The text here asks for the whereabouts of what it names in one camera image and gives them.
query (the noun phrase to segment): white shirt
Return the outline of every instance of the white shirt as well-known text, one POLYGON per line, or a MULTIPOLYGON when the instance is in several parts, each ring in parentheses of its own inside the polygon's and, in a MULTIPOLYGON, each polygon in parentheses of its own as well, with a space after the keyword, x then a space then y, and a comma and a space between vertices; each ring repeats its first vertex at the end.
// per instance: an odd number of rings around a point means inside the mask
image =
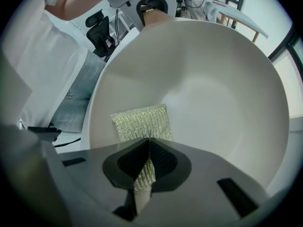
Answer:
POLYGON ((20 116, 25 126, 48 127, 88 52, 52 24, 45 1, 24 0, 1 38, 5 56, 32 90, 20 116))

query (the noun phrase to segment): jeans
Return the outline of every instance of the jeans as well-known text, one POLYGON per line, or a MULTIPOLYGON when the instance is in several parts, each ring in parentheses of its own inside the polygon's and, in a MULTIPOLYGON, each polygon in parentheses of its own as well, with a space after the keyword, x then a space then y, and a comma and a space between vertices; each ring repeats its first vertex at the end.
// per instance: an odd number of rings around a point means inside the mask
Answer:
POLYGON ((85 113, 105 62, 92 52, 55 112, 51 124, 68 133, 81 133, 85 113))

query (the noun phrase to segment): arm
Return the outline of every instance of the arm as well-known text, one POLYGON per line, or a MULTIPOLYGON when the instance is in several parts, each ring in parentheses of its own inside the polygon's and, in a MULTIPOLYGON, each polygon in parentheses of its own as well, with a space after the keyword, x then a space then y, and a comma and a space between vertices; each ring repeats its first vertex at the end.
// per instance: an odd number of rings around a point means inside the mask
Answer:
POLYGON ((45 9, 62 20, 72 20, 96 6, 102 0, 57 0, 55 6, 47 5, 45 9))
POLYGON ((150 26, 152 24, 156 24, 159 22, 167 22, 172 19, 171 16, 169 16, 166 13, 163 13, 158 9, 154 9, 149 12, 144 12, 143 18, 144 18, 145 26, 150 26))

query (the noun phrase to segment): person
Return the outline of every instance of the person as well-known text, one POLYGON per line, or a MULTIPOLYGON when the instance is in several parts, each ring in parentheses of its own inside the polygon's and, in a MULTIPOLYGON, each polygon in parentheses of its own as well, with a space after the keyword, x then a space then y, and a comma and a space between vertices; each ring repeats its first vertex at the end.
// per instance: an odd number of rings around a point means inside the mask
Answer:
POLYGON ((204 0, 184 0, 192 19, 206 20, 203 12, 204 0))
POLYGON ((102 0, 23 0, 1 37, 5 57, 32 93, 20 119, 25 127, 80 133, 105 66, 101 58, 56 28, 44 13, 72 20, 102 0))

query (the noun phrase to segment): white wall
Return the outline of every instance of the white wall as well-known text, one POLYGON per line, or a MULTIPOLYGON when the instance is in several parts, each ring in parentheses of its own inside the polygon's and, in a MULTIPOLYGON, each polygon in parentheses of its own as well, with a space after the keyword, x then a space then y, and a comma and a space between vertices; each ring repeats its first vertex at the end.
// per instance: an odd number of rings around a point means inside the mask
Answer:
MULTIPOLYGON (((289 31, 292 21, 277 0, 244 0, 241 12, 249 16, 268 35, 266 39, 259 35, 256 46, 269 56, 289 31)), ((236 30, 252 40, 255 32, 237 23, 236 30)))

